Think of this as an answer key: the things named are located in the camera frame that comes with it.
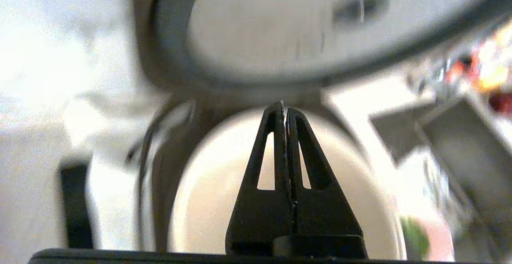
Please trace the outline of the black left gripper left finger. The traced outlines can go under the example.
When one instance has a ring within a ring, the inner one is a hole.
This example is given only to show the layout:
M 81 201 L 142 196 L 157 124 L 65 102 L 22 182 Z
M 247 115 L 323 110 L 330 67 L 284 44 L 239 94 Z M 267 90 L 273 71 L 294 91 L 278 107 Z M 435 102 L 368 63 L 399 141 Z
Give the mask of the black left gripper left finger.
M 274 189 L 261 190 L 268 135 L 274 134 Z M 272 256 L 274 240 L 293 231 L 290 179 L 287 167 L 284 107 L 268 106 L 262 115 L 225 238 L 229 255 Z

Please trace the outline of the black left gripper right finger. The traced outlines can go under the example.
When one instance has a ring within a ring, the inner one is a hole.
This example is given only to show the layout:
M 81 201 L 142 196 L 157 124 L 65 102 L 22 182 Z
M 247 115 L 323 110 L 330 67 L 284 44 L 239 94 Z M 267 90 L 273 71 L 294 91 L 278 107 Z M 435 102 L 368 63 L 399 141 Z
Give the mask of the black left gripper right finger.
M 292 233 L 286 255 L 368 258 L 364 234 L 306 115 L 286 115 Z

